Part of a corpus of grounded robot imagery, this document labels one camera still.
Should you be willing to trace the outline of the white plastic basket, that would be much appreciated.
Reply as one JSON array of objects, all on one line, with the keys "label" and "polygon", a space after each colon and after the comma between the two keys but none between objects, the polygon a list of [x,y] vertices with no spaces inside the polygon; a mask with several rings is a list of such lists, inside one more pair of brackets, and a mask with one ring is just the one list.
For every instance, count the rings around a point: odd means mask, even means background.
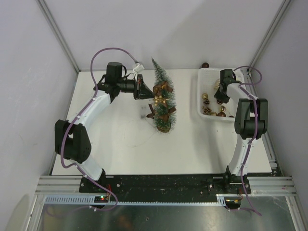
[{"label": "white plastic basket", "polygon": [[[217,90],[214,89],[215,82],[220,78],[221,68],[200,68],[197,74],[197,112],[198,115],[205,120],[213,121],[223,121],[223,122],[234,122],[234,116],[236,113],[237,105],[233,99],[230,99],[228,103],[218,104],[214,98],[214,94]],[[204,105],[202,94],[207,93],[208,99],[210,100],[210,105]],[[213,115],[204,115],[203,108],[209,107],[212,110],[212,113],[219,113],[220,107],[226,107],[226,117],[213,116]]]}]

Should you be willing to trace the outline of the clear fairy light battery box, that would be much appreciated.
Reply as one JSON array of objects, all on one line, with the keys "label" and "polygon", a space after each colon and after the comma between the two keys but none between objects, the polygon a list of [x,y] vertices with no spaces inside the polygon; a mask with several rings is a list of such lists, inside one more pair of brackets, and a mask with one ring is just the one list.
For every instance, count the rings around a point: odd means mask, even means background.
[{"label": "clear fairy light battery box", "polygon": [[146,119],[146,116],[147,116],[147,113],[148,112],[148,109],[147,107],[143,106],[140,108],[140,118],[141,119]]}]

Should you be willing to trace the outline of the brown ribbon gold berry garland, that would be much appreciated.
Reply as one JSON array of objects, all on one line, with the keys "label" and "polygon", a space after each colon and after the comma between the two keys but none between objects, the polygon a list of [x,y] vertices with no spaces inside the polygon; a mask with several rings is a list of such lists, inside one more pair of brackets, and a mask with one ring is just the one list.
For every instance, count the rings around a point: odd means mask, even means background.
[{"label": "brown ribbon gold berry garland", "polygon": [[166,108],[167,112],[164,115],[156,115],[156,110],[153,108],[152,104],[149,104],[149,108],[151,110],[151,113],[148,114],[146,117],[151,119],[161,119],[165,123],[169,121],[170,115],[176,111],[176,107],[168,107],[167,101],[169,98],[163,97],[162,93],[168,92],[172,93],[173,88],[169,86],[169,83],[167,81],[162,81],[159,84],[156,84],[153,87],[153,93],[154,93],[154,105],[155,107],[162,105]]}]

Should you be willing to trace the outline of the small green christmas tree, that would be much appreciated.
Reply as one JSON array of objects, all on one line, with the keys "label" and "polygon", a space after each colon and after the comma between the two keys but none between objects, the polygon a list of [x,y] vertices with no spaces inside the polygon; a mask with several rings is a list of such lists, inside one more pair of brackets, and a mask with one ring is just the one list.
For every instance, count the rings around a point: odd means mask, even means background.
[{"label": "small green christmas tree", "polygon": [[166,70],[154,59],[155,81],[153,86],[154,99],[149,104],[151,113],[147,116],[154,121],[154,126],[161,133],[169,133],[176,124],[176,95],[174,84]]}]

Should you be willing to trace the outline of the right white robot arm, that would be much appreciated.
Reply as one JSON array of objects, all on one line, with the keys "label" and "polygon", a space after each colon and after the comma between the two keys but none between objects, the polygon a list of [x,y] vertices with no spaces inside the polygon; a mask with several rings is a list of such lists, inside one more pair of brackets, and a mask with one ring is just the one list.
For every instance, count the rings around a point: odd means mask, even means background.
[{"label": "right white robot arm", "polygon": [[236,103],[234,129],[237,143],[222,180],[218,181],[218,192],[236,194],[240,190],[249,189],[247,164],[254,143],[268,129],[268,100],[248,92],[244,87],[245,83],[238,81],[231,69],[221,70],[219,80],[215,99],[222,103],[232,99]]}]

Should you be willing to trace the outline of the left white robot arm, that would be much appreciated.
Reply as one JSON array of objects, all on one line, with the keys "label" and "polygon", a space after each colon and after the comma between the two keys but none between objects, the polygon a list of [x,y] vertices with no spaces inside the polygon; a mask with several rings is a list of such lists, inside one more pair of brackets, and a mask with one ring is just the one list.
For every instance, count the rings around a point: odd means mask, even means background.
[{"label": "left white robot arm", "polygon": [[131,93],[135,100],[154,98],[140,74],[143,70],[143,65],[137,62],[131,72],[134,77],[129,79],[129,74],[121,63],[108,63],[106,73],[94,83],[94,94],[89,102],[70,119],[55,123],[55,152],[60,155],[62,162],[69,160],[83,175],[91,178],[89,186],[95,192],[102,192],[106,188],[106,180],[102,178],[104,170],[91,155],[92,147],[87,130],[120,93]]}]

